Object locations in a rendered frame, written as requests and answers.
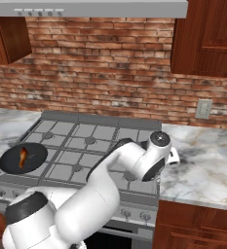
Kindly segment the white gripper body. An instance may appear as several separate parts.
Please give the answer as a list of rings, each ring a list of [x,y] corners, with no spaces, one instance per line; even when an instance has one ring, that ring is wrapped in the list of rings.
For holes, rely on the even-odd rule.
[[[174,147],[170,150],[169,164],[180,164],[179,154]]]

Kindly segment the grey range hood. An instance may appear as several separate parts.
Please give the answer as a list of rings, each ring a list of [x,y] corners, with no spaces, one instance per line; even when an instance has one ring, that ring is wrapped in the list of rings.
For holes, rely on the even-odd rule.
[[[186,18],[187,0],[0,0],[0,17]]]

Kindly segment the grey stove with hob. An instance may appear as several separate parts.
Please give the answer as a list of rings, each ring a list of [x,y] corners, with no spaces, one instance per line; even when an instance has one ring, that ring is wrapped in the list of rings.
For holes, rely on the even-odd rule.
[[[0,189],[6,192],[0,196],[0,214],[4,214],[7,204],[14,199],[12,191],[23,193],[25,189],[35,186],[82,188],[90,169],[118,140],[130,138],[145,147],[150,133],[161,128],[162,123],[159,121],[52,111],[43,112],[35,123],[17,122],[15,116],[8,112],[1,114],[0,157],[19,143],[40,143],[47,148],[48,156],[32,172],[18,176],[0,173]],[[136,180],[120,165],[113,166],[109,173],[119,189],[121,204],[105,228],[121,231],[143,228],[154,231],[159,184]],[[126,219],[121,214],[122,209],[132,213],[130,218]],[[141,220],[141,212],[149,214],[151,219],[148,222]],[[129,245],[126,249],[152,249],[152,240],[101,234],[127,241]]]

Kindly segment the wooden wall cupboard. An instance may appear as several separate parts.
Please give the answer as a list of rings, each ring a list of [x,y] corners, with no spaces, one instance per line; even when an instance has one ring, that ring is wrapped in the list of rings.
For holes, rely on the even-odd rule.
[[[32,53],[25,18],[0,17],[0,65]]]
[[[170,71],[227,78],[227,0],[188,0],[174,24]]]

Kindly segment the grey wall outlet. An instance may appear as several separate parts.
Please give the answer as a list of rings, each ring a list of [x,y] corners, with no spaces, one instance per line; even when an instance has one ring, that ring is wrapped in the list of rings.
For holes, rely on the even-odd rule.
[[[212,106],[211,99],[200,99],[198,101],[195,118],[207,120],[209,117],[211,106]]]

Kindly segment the black frying pan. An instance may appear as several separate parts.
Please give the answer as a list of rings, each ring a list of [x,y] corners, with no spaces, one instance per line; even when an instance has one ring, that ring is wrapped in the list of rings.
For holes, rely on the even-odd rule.
[[[27,156],[23,167],[19,166],[20,151],[24,148]],[[9,174],[24,174],[39,168],[48,156],[47,148],[39,143],[21,143],[7,150],[0,158],[0,169]]]

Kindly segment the brown chicken drumstick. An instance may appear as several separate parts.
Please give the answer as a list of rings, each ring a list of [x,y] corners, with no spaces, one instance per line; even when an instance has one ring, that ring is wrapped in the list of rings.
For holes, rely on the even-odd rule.
[[[27,155],[28,155],[27,150],[24,147],[22,147],[19,153],[19,167],[20,168],[23,168],[24,163],[27,159]]]

